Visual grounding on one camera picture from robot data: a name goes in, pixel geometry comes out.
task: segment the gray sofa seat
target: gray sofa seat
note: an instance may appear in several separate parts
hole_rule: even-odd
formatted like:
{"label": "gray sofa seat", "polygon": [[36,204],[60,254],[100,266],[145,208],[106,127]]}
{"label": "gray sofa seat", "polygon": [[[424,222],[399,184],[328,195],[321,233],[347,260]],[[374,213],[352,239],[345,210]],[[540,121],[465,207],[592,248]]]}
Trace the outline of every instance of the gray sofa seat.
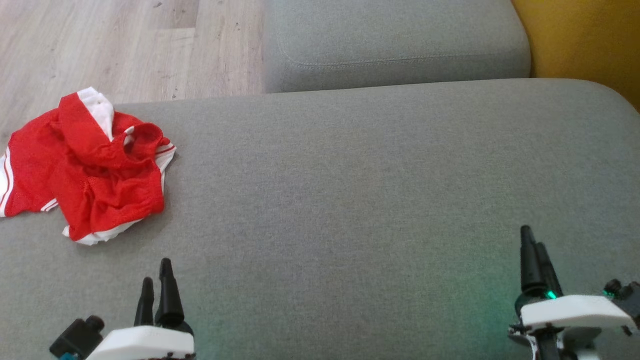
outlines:
{"label": "gray sofa seat", "polygon": [[509,0],[268,0],[267,92],[526,78]]}
{"label": "gray sofa seat", "polygon": [[[522,224],[567,293],[638,280],[640,115],[594,83],[116,108],[177,146],[166,209],[93,247],[62,237],[59,210],[1,219],[5,359],[47,359],[76,317],[131,326],[165,256],[202,359],[530,359],[506,336]],[[598,345],[640,354],[620,331]]]}

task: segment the white robot part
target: white robot part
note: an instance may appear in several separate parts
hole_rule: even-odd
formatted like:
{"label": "white robot part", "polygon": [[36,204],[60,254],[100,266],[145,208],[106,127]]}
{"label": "white robot part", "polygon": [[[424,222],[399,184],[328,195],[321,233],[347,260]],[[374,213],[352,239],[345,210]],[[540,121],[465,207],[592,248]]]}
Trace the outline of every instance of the white robot part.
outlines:
{"label": "white robot part", "polygon": [[188,359],[194,354],[193,336],[154,326],[111,331],[86,360]]}
{"label": "white robot part", "polygon": [[522,307],[522,325],[531,330],[551,324],[554,327],[619,327],[637,329],[631,316],[608,298],[567,295]]}

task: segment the floor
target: floor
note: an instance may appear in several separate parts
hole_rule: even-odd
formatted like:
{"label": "floor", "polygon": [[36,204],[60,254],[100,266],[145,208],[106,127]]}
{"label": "floor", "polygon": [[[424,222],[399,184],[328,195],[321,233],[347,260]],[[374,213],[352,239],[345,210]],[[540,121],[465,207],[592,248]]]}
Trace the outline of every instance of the floor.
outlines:
{"label": "floor", "polygon": [[262,2],[0,0],[0,149],[87,86],[114,104],[261,93]]}

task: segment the mustard yellow fabric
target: mustard yellow fabric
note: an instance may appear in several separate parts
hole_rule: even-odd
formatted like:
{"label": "mustard yellow fabric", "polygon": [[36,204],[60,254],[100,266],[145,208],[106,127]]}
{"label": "mustard yellow fabric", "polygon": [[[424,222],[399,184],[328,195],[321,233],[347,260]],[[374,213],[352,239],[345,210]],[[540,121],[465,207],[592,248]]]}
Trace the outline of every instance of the mustard yellow fabric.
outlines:
{"label": "mustard yellow fabric", "polygon": [[512,0],[529,36],[532,73],[613,88],[640,110],[639,0]]}

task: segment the red garment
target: red garment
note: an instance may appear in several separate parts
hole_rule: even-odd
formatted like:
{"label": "red garment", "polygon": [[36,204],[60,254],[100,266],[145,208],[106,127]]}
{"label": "red garment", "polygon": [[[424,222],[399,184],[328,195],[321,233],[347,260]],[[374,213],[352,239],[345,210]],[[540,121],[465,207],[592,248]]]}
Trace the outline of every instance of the red garment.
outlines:
{"label": "red garment", "polygon": [[12,134],[0,158],[0,217],[56,205],[71,240],[92,245],[164,209],[175,146],[159,127],[114,112],[93,88]]}

